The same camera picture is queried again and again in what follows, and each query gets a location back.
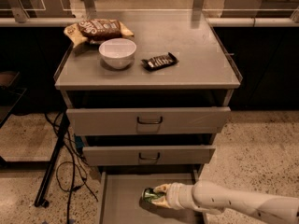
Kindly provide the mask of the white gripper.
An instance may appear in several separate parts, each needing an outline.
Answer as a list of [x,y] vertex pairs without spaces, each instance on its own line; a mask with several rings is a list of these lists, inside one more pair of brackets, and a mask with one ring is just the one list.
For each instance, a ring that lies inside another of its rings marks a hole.
[[192,185],[185,185],[181,183],[162,184],[153,189],[154,193],[166,193],[166,198],[161,197],[152,199],[151,203],[163,208],[169,206],[175,210],[191,209],[196,205],[192,198]]

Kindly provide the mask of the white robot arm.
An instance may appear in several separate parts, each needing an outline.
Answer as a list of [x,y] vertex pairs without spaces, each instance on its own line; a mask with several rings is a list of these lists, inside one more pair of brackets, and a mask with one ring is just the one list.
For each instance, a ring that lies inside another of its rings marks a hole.
[[232,209],[266,224],[299,224],[298,198],[227,189],[206,180],[194,185],[162,184],[153,192],[158,198],[150,202],[165,208],[212,215]]

